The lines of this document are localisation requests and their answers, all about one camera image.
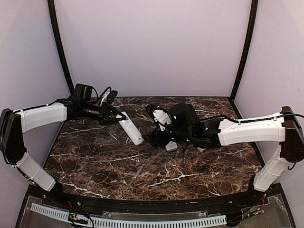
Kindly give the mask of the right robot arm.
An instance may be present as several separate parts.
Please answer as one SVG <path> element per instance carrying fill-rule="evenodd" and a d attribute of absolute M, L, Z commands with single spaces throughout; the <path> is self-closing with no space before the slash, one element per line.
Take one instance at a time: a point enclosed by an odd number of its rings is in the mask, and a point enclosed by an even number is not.
<path fill-rule="evenodd" d="M 289 106 L 281 112 L 252 119 L 232 119 L 218 115 L 200 119 L 190 104 L 180 103 L 165 110 L 155 104 L 146 106 L 157 126 L 146 138 L 153 148 L 164 148 L 169 142 L 213 149 L 238 143 L 278 142 L 266 165 L 251 180 L 250 190 L 242 196 L 247 206 L 261 198 L 261 192 L 292 164 L 304 159 L 304 134 Z"/>

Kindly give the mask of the white remote with green buttons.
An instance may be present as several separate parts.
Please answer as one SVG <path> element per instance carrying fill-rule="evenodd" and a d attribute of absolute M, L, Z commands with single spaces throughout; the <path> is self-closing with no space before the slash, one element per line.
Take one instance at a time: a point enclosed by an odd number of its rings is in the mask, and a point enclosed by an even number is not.
<path fill-rule="evenodd" d="M 170 141 L 166 146 L 165 149 L 167 152 L 175 151 L 177 150 L 178 145 L 176 142 Z"/>

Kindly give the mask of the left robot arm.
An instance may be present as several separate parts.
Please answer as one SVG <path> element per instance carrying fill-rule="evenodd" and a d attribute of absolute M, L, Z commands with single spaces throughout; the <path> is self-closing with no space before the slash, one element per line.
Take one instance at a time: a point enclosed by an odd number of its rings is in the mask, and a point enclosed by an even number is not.
<path fill-rule="evenodd" d="M 90 85 L 76 84 L 68 98 L 26 109 L 6 108 L 0 116 L 0 151 L 5 162 L 17 169 L 28 181 L 48 192 L 48 199 L 57 207 L 63 207 L 67 203 L 67 196 L 62 193 L 63 186 L 36 160 L 38 150 L 34 150 L 34 155 L 30 154 L 34 148 L 30 143 L 40 149 L 44 148 L 42 140 L 51 141 L 55 135 L 38 134 L 58 129 L 60 124 L 69 120 L 86 118 L 97 121 L 101 126 L 126 120 L 126 115 L 112 105 L 118 94 L 116 90 L 107 87 L 109 94 L 103 93 L 94 101 L 91 99 L 93 91 L 95 89 Z"/>

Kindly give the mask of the white remote with compartment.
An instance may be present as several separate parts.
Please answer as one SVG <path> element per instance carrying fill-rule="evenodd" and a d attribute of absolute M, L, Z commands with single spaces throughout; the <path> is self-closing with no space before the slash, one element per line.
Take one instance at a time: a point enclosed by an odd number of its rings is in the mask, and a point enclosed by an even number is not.
<path fill-rule="evenodd" d="M 128 114 L 126 112 L 122 112 L 122 114 L 126 116 L 126 119 L 119 121 L 119 124 L 122 126 L 134 145 L 140 145 L 143 142 L 142 134 L 132 122 Z"/>

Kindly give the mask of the clear handle screwdriver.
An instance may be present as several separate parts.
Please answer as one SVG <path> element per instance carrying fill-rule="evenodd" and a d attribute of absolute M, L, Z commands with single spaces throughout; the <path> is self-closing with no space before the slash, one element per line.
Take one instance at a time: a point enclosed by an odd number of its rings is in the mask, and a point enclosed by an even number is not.
<path fill-rule="evenodd" d="M 130 183 L 127 186 L 127 189 L 130 188 L 131 184 L 137 179 L 138 175 L 141 173 L 142 170 L 143 170 L 143 165 L 138 169 L 138 171 L 136 172 L 136 174 L 132 177 Z"/>

